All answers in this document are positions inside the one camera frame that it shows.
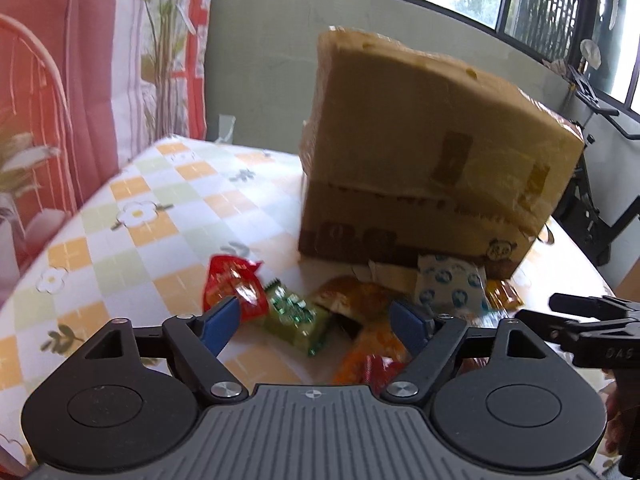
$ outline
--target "window frame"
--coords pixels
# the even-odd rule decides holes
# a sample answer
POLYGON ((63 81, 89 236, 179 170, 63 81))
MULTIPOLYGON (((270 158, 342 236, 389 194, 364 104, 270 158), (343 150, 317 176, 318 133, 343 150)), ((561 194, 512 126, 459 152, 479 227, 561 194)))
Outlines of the window frame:
MULTIPOLYGON (((543 61, 552 61, 546 59, 542 54, 531 48, 529 45, 516 40, 511 37, 509 34, 505 33, 504 29, 506 27, 507 17, 509 13, 509 7, 511 0, 500 0, 500 7, 498 9, 498 19, 496 22, 495 28, 487 27, 483 23, 477 22, 472 18, 469 18, 459 12, 456 12, 452 9, 447 9, 446 7, 442 7, 440 5, 434 4, 433 2, 427 0, 401 0, 407 3, 411 3, 417 5, 419 7, 423 7, 425 9, 433 10, 434 12, 439 12, 444 14, 445 16, 449 16, 459 22, 465 23, 485 34, 489 34, 494 38, 503 41, 509 46, 527 54, 529 57, 533 58, 535 61, 542 63, 543 61)), ((577 15, 575 19, 575 29, 574 36, 572 38, 572 42, 569 48, 568 53, 568 62, 577 68, 577 65, 580 63, 582 58, 582 54, 580 53, 580 41, 583 38, 590 38, 593 34, 593 25, 596 16, 596 12, 598 9, 598 1, 597 0, 578 0, 578 8, 577 15)), ((638 45, 638 54, 636 55, 636 62, 632 71, 631 82, 626 94, 625 102, 620 102, 613 97, 605 94, 604 92, 594 89, 596 95, 602 99, 607 104, 616 107, 621 112, 629 115, 634 120, 640 122, 640 113, 637 113, 631 109, 631 103, 633 101, 633 97, 635 95, 636 89, 638 88, 638 80, 640 78, 640 43, 638 45)))

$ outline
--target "red candy wrapper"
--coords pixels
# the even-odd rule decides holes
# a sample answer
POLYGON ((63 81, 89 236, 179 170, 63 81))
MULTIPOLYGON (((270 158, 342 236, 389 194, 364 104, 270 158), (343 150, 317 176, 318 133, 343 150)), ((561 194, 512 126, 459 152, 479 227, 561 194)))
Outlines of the red candy wrapper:
POLYGON ((404 363, 398 363, 391 357, 367 355, 364 362, 362 384, 368 384, 373 393, 379 395, 403 368, 404 363))
POLYGON ((227 296, 235 296, 240 300, 241 322, 267 314, 269 303, 255 275, 261 265, 262 262, 228 254, 212 256, 202 295, 202 311, 206 312, 227 296))

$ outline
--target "metal bolt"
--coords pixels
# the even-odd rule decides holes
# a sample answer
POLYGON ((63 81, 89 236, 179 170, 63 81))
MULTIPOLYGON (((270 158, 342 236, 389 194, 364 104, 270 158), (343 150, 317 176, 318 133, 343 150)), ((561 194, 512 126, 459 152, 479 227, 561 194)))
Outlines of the metal bolt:
POLYGON ((408 381, 397 381, 387 386, 386 390, 394 397, 412 397, 418 393, 418 386, 408 381))
POLYGON ((222 397, 223 399, 229 399, 230 397, 237 397, 242 393, 242 386, 233 381, 222 381, 216 383, 211 387, 211 394, 216 397, 222 397))

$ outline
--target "checkered tablecloth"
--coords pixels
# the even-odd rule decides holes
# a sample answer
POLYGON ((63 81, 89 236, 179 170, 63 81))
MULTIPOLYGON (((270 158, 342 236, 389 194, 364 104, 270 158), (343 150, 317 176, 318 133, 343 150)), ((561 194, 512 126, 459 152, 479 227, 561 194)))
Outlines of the checkered tablecloth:
MULTIPOLYGON (((199 314, 212 254, 263 260, 263 283, 278 277, 300 294, 338 275, 367 279, 361 267, 300 259, 301 194, 293 155, 179 137, 137 157, 66 224, 0 309, 0 445, 30 461, 19 422, 24 401, 109 319, 154 326, 199 314)), ((553 292, 610 294, 562 229, 553 221, 550 228, 555 243, 537 242, 514 275, 527 306, 545 310, 553 292)), ((251 390, 259 382, 326 382, 348 347, 333 333, 307 358, 248 324, 220 358, 251 390)))

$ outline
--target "gray wall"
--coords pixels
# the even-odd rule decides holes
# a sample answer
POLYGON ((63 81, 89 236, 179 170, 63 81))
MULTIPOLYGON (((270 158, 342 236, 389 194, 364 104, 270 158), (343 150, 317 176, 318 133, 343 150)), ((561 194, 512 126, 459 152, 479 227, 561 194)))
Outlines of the gray wall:
MULTIPOLYGON (((572 99, 565 116, 581 123, 589 117, 587 108, 572 99)), ((630 134, 640 134, 640 124, 625 114, 614 120, 630 134)), ((627 140, 604 118, 594 116, 585 135, 596 142, 584 152, 593 201, 600 216, 613 224, 633 199, 640 194, 640 140, 627 140)), ((616 288, 640 256, 640 221, 635 220, 613 242, 611 261, 598 270, 612 288, 616 288)))
MULTIPOLYGON (((206 105, 210 133, 219 114, 237 118, 234 142, 295 153, 308 117, 316 76, 316 37, 331 25, 384 34, 407 46, 441 52, 513 82, 560 111, 567 84, 526 54, 423 7, 399 0, 212 0, 206 51, 206 105)), ((572 107, 570 115, 585 118, 572 107)), ((640 125, 620 119, 630 130, 640 125)), ((594 118, 587 150, 594 200, 615 220, 640 192, 640 142, 594 118)), ((640 254, 640 222, 614 245, 600 270, 615 287, 640 254)))

